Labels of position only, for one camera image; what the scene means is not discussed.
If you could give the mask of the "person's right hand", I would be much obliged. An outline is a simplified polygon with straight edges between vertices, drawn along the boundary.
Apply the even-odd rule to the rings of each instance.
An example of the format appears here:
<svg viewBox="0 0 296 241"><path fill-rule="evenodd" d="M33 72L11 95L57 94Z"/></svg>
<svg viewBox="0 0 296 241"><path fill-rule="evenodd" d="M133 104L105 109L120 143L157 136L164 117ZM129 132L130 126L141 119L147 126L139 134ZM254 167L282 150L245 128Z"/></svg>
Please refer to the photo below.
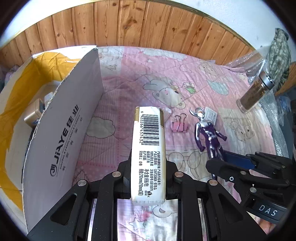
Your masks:
<svg viewBox="0 0 296 241"><path fill-rule="evenodd" d="M270 232L272 232L272 230L276 227L275 224L270 223L270 222L263 220L261 218L259 219L258 224L266 234L269 234Z"/></svg>

